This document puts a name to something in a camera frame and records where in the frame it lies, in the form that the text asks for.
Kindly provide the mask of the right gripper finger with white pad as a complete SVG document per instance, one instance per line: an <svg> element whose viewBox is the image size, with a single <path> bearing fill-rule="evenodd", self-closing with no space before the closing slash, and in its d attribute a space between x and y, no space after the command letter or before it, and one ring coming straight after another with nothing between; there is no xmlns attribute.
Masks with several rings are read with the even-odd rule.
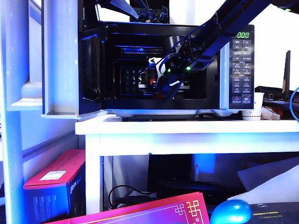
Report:
<svg viewBox="0 0 299 224"><path fill-rule="evenodd" d="M148 74L153 75L153 77L158 80L161 76L161 72L159 71L159 66L162 62L162 58L152 57L148 59Z"/></svg>

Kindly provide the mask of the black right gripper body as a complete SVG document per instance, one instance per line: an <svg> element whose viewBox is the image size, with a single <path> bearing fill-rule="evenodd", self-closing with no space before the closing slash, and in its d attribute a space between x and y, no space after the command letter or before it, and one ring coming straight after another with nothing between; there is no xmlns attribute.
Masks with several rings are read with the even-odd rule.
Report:
<svg viewBox="0 0 299 224"><path fill-rule="evenodd" d="M190 68L170 68L165 61L162 61L159 64L158 71L161 73L161 76L157 80L156 89L163 95L165 100L172 100L182 83L188 81L187 73L190 71Z"/></svg>

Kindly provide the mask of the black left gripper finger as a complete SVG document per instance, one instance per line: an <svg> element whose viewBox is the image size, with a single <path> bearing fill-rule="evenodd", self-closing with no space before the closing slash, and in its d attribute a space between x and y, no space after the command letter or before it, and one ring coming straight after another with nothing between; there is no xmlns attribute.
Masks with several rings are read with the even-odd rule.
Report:
<svg viewBox="0 0 299 224"><path fill-rule="evenodd" d="M113 10L131 17L138 19L137 12L125 0L111 0L110 4Z"/></svg>

